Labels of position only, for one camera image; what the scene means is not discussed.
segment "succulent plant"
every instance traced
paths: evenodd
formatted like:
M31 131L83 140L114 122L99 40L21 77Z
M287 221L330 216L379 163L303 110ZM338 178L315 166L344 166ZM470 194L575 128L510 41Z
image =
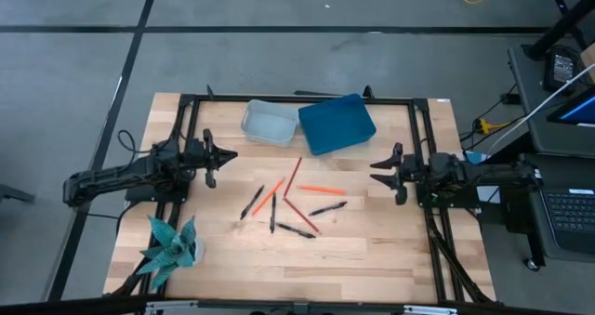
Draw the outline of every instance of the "succulent plant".
M186 222L180 233L158 218L149 217L149 220L152 234L161 245L140 251L151 261L140 268L137 274L159 270L152 279L151 289L154 290L167 280L174 269L194 265L197 253L196 230L194 217ZM202 252L201 248L199 259L202 257Z

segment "wooden tabletop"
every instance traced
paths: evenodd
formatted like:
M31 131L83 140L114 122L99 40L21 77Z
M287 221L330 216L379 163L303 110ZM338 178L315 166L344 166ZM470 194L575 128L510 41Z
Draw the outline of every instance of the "wooden tabletop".
M180 94L155 95L142 141L142 149L167 137L174 123ZM430 115L438 151L460 153L450 101L431 99ZM302 107L302 104L289 104ZM396 206L394 192L369 177L382 173L369 165L390 156L396 141L404 153L413 153L405 106L366 106L377 133L366 143L314 157L300 128L289 148L259 144L245 138L240 123L244 102L201 102L196 133L210 128L215 144L239 156L215 173L217 188L205 185L199 170L179 224L195 216L198 237L205 242L202 262L177 269L166 296L176 298L310 300L327 302L436 302L428 236L413 187L409 200ZM421 137L425 137L421 114ZM348 204L311 221L322 235L309 240L292 232L269 231L271 202L240 221L240 213L260 185L267 193L281 179L289 179L303 161L289 191L292 203L304 213L339 201ZM278 190L277 221L313 232L281 200L286 182ZM299 190L297 185L343 189L346 195ZM156 203L141 203L122 220L112 255L105 292L120 286L142 259L151 228L147 215ZM494 289L475 219L464 210L450 210L458 259L482 290L494 298ZM452 297L448 266L443 260L447 294Z

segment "blue plastic bin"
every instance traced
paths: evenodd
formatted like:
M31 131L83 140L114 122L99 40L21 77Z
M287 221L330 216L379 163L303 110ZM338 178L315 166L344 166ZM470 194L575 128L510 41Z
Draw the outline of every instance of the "blue plastic bin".
M376 127L357 94L299 109L299 121L313 155L366 142Z

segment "wheel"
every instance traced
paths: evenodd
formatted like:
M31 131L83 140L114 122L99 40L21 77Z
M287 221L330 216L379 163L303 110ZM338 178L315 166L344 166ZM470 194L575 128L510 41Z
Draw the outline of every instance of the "wheel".
M532 258L527 258L522 263L531 271L539 272L540 267L536 265Z

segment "gray plastic bin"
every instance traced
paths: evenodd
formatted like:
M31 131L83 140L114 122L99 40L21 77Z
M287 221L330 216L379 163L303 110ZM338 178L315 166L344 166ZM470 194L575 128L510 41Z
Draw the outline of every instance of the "gray plastic bin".
M288 147L298 124L298 109L261 100L250 100L242 130L248 139Z

